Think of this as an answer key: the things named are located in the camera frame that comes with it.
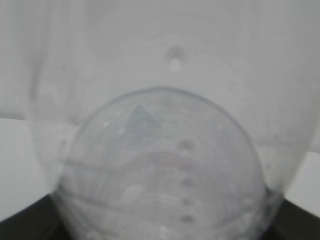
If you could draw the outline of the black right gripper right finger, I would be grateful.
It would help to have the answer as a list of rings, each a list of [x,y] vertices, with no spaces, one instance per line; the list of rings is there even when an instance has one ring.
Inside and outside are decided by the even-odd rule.
[[[320,218],[285,200],[262,240],[320,240]]]

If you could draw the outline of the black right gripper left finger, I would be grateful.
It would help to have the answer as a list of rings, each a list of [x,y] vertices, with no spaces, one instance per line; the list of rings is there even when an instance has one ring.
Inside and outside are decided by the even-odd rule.
[[[1,240],[71,240],[50,195],[0,222]]]

